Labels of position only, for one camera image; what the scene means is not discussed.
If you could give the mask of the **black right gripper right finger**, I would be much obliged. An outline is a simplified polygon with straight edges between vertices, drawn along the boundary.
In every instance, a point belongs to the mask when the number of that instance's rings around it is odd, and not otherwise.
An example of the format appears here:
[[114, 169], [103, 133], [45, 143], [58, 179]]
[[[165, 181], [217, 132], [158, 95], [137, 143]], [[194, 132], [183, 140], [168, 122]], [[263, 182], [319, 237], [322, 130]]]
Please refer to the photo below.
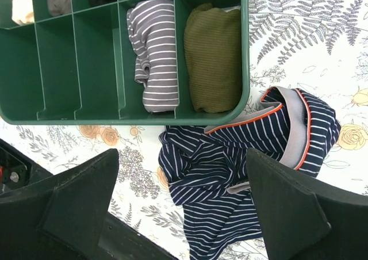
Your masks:
[[269, 259], [367, 259], [367, 197], [247, 151]]

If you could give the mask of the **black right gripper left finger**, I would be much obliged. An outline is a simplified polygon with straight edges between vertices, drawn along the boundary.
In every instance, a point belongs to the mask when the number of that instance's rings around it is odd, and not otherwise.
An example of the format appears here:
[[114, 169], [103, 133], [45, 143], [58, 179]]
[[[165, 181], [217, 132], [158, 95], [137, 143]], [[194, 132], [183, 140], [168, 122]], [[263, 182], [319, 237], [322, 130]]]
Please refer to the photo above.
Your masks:
[[118, 152], [1, 195], [1, 259], [93, 259], [118, 174]]

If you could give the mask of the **navy striped underwear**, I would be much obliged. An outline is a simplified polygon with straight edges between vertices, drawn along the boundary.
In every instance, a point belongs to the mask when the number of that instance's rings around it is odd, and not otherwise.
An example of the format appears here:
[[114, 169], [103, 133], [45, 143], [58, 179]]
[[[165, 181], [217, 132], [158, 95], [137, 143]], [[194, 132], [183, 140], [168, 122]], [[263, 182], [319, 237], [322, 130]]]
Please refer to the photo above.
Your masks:
[[229, 244], [261, 237], [248, 149], [316, 177], [339, 138], [334, 109], [301, 89], [271, 87], [260, 104], [224, 125], [167, 126], [159, 137], [159, 165], [183, 208], [191, 259], [217, 259]]

